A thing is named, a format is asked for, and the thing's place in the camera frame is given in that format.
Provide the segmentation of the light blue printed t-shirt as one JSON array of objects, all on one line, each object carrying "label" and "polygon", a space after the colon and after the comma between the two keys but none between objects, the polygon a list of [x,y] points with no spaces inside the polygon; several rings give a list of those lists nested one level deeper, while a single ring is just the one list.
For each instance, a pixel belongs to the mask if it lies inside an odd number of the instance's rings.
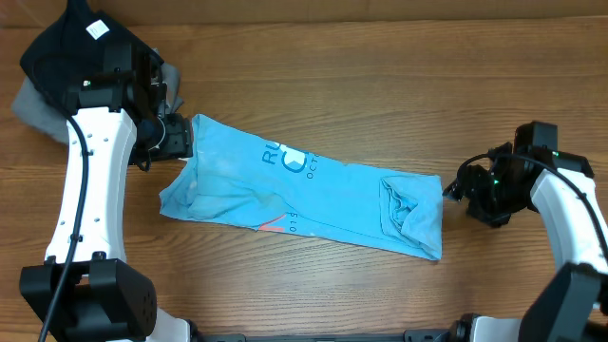
[{"label": "light blue printed t-shirt", "polygon": [[163,215],[441,258],[440,177],[343,163],[202,114],[192,125],[194,155],[161,191]]}]

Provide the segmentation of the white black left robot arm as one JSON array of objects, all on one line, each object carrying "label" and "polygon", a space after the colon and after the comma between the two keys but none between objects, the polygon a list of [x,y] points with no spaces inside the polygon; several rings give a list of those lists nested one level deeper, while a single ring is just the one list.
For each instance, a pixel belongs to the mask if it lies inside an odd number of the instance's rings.
[{"label": "white black left robot arm", "polygon": [[70,85],[58,105],[68,162],[43,264],[23,268],[22,297],[58,341],[197,341],[194,323],[160,308],[153,282],[126,262],[131,165],[192,154],[190,124],[166,107],[162,71],[114,66]]}]

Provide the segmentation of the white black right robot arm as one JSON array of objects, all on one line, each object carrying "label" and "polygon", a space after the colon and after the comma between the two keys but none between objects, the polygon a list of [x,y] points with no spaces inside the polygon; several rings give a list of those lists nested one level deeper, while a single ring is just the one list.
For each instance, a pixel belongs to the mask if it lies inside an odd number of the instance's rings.
[{"label": "white black right robot arm", "polygon": [[596,200],[588,160],[546,146],[511,143],[466,160],[445,189],[451,200],[468,200],[468,214],[491,226],[508,223],[529,208],[540,214],[556,274],[523,317],[467,314],[449,332],[451,341],[604,341],[607,326],[593,310],[607,311],[607,224]]}]

